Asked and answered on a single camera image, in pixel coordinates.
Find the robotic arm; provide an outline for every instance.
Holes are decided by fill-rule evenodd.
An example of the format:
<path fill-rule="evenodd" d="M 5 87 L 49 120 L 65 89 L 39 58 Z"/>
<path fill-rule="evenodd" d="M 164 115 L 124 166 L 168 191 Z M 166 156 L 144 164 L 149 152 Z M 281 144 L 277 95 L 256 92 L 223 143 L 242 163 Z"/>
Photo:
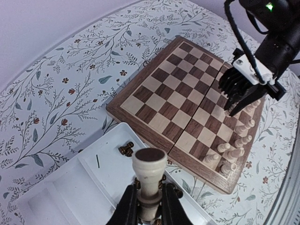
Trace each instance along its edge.
<path fill-rule="evenodd" d="M 219 87 L 228 96 L 224 107 L 234 116 L 248 104 L 269 94 L 277 101 L 285 94 L 279 77 L 300 51 L 300 0 L 239 0 L 246 13 L 262 34 L 267 34 L 255 56 L 244 42 L 225 1 L 225 13 L 242 50 L 234 51 L 233 67 L 221 77 Z M 262 32 L 256 20 L 268 31 Z"/>

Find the floral pattern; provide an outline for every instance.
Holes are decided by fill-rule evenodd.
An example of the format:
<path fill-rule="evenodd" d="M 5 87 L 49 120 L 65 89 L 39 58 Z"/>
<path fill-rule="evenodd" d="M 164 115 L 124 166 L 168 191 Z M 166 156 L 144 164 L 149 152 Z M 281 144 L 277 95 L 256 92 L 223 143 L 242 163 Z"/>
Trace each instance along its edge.
<path fill-rule="evenodd" d="M 187 0 L 147 0 L 78 32 L 0 93 L 0 225 L 24 225 L 16 200 L 117 123 L 110 101 L 177 35 L 225 61 L 239 45 L 225 20 Z M 252 51 L 258 47 L 242 32 Z M 167 170 L 220 225 L 262 225 L 280 189 L 295 140 L 300 81 L 266 98 L 249 159 L 231 195 L 168 161 Z"/>

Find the chessboard frame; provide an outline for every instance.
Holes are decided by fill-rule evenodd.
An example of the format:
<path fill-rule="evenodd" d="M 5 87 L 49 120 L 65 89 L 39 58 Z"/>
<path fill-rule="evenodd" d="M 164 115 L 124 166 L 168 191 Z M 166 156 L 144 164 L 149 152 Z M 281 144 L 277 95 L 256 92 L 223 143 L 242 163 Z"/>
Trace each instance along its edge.
<path fill-rule="evenodd" d="M 121 90 L 121 92 L 117 95 L 117 97 L 115 97 L 107 105 L 106 109 L 109 115 L 111 115 L 117 121 L 127 122 L 132 127 L 132 129 L 147 144 L 149 144 L 152 147 L 160 148 L 164 150 L 172 161 L 176 162 L 181 167 L 187 169 L 191 174 L 200 178 L 203 181 L 208 182 L 208 184 L 210 184 L 211 186 L 216 187 L 218 191 L 221 191 L 226 194 L 230 194 L 233 192 L 240 178 L 240 175 L 247 161 L 247 158 L 250 154 L 254 137 L 258 128 L 258 123 L 262 114 L 264 98 L 261 99 L 262 102 L 259 105 L 259 107 L 256 109 L 255 114 L 253 115 L 252 118 L 255 120 L 257 125 L 255 126 L 255 128 L 250 129 L 248 132 L 248 135 L 251 135 L 253 139 L 249 144 L 244 146 L 245 154 L 244 156 L 238 158 L 236 162 L 238 169 L 233 174 L 231 174 L 227 179 L 222 178 L 219 174 L 216 174 L 215 171 L 210 170 L 202 163 L 199 163 L 197 159 L 193 158 L 191 155 L 177 148 L 174 143 L 168 141 L 167 139 L 162 137 L 154 130 L 149 129 L 149 127 L 146 124 L 141 123 L 135 116 L 131 115 L 129 112 L 127 112 L 121 107 L 124 101 L 130 95 L 132 95 L 132 93 L 144 82 L 144 80 L 146 80 L 153 73 L 153 71 L 158 67 L 158 65 L 160 65 L 164 60 L 166 60 L 167 57 L 170 55 L 170 53 L 172 53 L 176 48 L 178 48 L 184 42 L 195 48 L 200 49 L 208 56 L 211 56 L 212 58 L 222 62 L 223 66 L 225 66 L 226 68 L 231 67 L 230 64 L 224 62 L 219 57 L 199 47 L 193 42 L 188 41 L 183 37 L 177 37 L 168 46 L 166 46 L 166 48 L 160 54 L 158 54 L 141 72 L 139 72 L 133 81 L 131 81 L 123 90 Z"/>

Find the red flower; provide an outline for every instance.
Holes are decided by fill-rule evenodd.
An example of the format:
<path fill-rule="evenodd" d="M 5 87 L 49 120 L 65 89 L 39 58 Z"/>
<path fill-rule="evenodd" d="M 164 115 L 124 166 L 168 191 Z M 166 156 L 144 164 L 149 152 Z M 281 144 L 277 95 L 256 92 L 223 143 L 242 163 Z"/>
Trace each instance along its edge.
<path fill-rule="evenodd" d="M 263 184 L 267 184 L 267 183 L 268 183 L 268 180 L 269 180 L 269 178 L 267 178 L 267 177 L 264 177 L 262 180 L 263 180 L 263 182 L 262 182 Z"/>
<path fill-rule="evenodd" d="M 36 118 L 33 120 L 33 123 L 34 123 L 34 124 L 38 124 L 38 122 L 39 122 L 39 118 L 36 117 Z"/>
<path fill-rule="evenodd" d="M 248 168 L 248 169 L 250 169 L 251 167 L 252 167 L 252 162 L 250 161 L 250 162 L 246 162 L 246 167 Z"/>
<path fill-rule="evenodd" d="M 67 78 L 62 79 L 63 83 L 67 83 L 68 81 L 69 81 L 69 79 L 67 79 Z"/>
<path fill-rule="evenodd" d="M 62 124 L 63 126 L 65 126 L 65 125 L 67 124 L 67 122 L 68 122 L 67 119 L 62 119 L 61 124 Z"/>
<path fill-rule="evenodd" d="M 75 90 L 73 88 L 71 88 L 68 93 L 73 95 L 75 93 Z"/>
<path fill-rule="evenodd" d="M 127 74 L 127 72 L 124 69 L 120 72 L 121 76 L 126 76 L 126 74 Z"/>

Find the tablecloth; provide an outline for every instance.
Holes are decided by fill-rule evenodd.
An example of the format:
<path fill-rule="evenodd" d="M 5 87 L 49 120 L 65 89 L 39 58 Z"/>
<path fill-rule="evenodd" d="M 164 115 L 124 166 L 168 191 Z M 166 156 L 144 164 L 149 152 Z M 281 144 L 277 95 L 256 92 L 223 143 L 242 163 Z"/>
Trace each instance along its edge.
<path fill-rule="evenodd" d="M 228 22 L 212 12 L 187 0 L 147 0 L 70 37 L 1 92 L 0 225 L 26 224 L 15 201 L 116 125 L 105 111 L 107 101 L 177 35 L 225 61 L 238 47 Z M 254 51 L 258 43 L 242 35 Z M 276 199 L 300 104 L 295 74 L 287 70 L 280 81 L 287 94 L 279 102 L 266 98 L 255 143 L 231 195 L 168 162 L 167 170 L 218 224 L 261 225 Z"/>

